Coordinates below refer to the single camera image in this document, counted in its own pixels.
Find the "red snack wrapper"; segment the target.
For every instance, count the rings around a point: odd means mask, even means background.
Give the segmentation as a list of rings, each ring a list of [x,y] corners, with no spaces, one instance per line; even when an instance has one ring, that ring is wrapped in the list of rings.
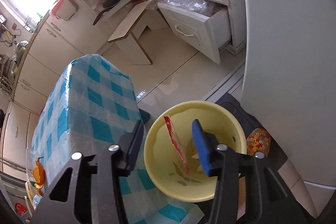
[[[173,126],[173,122],[171,120],[171,118],[169,116],[164,116],[163,117],[165,120],[165,124],[171,139],[171,142],[175,148],[175,150],[177,151],[179,158],[182,161],[182,164],[184,166],[185,172],[186,174],[189,174],[190,169],[189,169],[189,165],[188,165],[188,161],[187,161],[187,156],[186,153],[182,147],[181,141],[179,140],[178,135],[175,132],[174,126]]]

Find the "orange peel piece back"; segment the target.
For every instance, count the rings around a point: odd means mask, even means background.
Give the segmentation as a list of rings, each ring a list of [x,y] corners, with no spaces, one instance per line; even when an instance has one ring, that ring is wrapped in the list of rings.
[[[33,168],[33,178],[35,180],[35,187],[37,189],[41,189],[44,187],[44,184],[46,182],[46,175],[45,175],[45,169],[42,165],[42,163],[37,159],[35,161],[35,167]]]

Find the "colourful slipper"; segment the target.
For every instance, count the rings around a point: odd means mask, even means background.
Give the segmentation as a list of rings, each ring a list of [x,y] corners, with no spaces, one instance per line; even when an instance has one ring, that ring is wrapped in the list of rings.
[[[269,155],[271,135],[263,127],[254,129],[246,139],[247,154],[254,155],[256,152],[262,152],[265,156]]]

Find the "blue checkered plastic tablecloth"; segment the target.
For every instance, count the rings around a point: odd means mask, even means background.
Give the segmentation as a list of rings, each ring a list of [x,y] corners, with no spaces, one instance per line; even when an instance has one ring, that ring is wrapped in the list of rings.
[[[31,141],[42,158],[46,183],[52,183],[73,153],[101,152],[130,133],[140,118],[128,75],[97,54],[71,61],[50,93]],[[198,223],[204,216],[196,204],[163,194],[147,174],[143,155],[120,184],[130,223]]]

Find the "white refrigerator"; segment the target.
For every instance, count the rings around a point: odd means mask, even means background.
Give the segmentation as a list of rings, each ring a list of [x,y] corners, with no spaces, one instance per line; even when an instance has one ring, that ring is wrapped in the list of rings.
[[[335,0],[245,0],[242,107],[301,177],[335,185]]]

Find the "clear bag in drawer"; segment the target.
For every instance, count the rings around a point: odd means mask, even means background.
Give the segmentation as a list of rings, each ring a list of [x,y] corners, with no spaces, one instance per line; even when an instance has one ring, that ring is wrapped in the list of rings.
[[[156,10],[159,5],[163,4],[203,15],[211,15],[213,12],[213,5],[209,4],[206,0],[147,0],[146,9]]]

